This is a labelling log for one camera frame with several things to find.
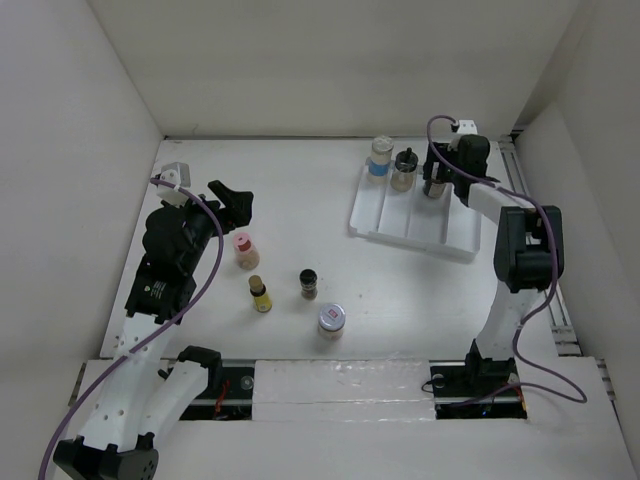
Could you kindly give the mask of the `white lid brown spice jar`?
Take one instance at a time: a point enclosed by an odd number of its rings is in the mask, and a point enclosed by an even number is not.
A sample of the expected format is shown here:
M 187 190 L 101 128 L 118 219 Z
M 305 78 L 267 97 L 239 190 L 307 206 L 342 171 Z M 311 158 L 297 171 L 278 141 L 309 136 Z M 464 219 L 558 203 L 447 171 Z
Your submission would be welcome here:
M 424 194 L 431 199 L 439 199 L 443 196 L 447 183 L 439 179 L 428 178 L 423 187 Z

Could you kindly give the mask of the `black cap beige spice jar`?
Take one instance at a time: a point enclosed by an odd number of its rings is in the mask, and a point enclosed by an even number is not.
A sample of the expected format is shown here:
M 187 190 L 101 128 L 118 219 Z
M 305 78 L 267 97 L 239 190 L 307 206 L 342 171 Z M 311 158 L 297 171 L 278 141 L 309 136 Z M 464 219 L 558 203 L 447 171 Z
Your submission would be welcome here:
M 418 156 L 411 147 L 399 152 L 395 158 L 390 185 L 397 192 L 409 191 L 414 183 Z

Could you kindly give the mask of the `tall blue label spice bottle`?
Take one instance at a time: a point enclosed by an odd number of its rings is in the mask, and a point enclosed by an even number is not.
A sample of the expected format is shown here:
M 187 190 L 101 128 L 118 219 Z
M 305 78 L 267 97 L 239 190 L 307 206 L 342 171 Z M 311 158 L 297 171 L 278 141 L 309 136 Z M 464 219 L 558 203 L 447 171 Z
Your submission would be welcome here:
M 372 140 L 367 171 L 370 182 L 379 184 L 386 180 L 393 149 L 394 140 L 389 136 L 381 135 Z

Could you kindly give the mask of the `small black cap pepper jar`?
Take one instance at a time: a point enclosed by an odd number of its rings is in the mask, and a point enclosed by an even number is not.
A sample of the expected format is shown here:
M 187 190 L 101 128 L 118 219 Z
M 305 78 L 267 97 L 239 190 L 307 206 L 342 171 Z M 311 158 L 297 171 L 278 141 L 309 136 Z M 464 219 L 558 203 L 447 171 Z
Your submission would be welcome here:
M 307 300 L 314 300 L 317 296 L 318 277 L 314 270 L 304 269 L 299 274 L 301 295 Z

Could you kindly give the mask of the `white lid beige spice jar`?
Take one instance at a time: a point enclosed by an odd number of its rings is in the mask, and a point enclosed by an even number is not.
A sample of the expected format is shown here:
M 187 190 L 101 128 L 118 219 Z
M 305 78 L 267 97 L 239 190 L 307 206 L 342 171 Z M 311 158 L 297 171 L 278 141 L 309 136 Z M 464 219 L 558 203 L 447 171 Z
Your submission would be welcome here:
M 346 324 L 345 310 L 338 304 L 324 304 L 318 315 L 318 332 L 329 340 L 339 339 L 343 333 Z

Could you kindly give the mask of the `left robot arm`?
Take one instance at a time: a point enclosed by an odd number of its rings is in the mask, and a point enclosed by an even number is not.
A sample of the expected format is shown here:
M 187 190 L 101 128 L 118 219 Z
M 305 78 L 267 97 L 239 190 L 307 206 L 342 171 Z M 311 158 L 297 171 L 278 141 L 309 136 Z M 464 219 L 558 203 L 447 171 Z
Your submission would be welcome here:
M 53 435 L 42 463 L 54 463 L 71 479 L 151 479 L 159 464 L 158 444 L 197 396 L 222 387 L 219 352 L 189 346 L 164 377 L 163 354 L 184 315 L 211 286 L 216 260 L 198 287 L 194 272 L 210 240 L 252 219 L 254 195 L 209 182 L 214 199 L 185 187 L 151 179 L 161 199 L 146 219 L 144 254 L 125 304 L 125 320 L 110 366 L 82 393 L 76 412 L 97 391 L 84 426 L 73 439 Z

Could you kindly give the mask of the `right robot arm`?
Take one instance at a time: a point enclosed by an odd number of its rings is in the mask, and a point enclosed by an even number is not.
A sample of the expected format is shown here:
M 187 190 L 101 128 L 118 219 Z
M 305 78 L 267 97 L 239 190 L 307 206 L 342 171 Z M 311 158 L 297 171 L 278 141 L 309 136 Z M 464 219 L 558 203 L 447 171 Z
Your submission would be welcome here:
M 425 186 L 449 184 L 467 208 L 497 227 L 496 294 L 484 327 L 461 365 L 434 365 L 428 386 L 437 398 L 473 404 L 519 388 L 524 326 L 549 304 L 564 269 L 562 213 L 509 191 L 487 174 L 490 144 L 477 134 L 428 144 Z

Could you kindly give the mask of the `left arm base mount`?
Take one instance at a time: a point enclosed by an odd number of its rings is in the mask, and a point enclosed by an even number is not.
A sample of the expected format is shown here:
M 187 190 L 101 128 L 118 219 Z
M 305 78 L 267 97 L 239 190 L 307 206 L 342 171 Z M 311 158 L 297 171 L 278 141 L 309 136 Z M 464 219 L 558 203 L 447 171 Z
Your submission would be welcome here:
M 222 379 L 193 400 L 181 421 L 245 421 L 252 419 L 255 362 L 224 360 Z

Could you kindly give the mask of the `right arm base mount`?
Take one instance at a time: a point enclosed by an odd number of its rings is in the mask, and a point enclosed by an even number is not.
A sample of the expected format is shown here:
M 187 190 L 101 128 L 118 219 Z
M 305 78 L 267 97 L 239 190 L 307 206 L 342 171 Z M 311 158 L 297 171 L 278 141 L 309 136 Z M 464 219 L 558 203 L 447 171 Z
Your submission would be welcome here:
M 431 362 L 423 384 L 431 393 L 437 420 L 497 420 L 528 417 L 519 387 L 509 388 L 519 377 L 513 362 L 475 373 L 462 361 Z

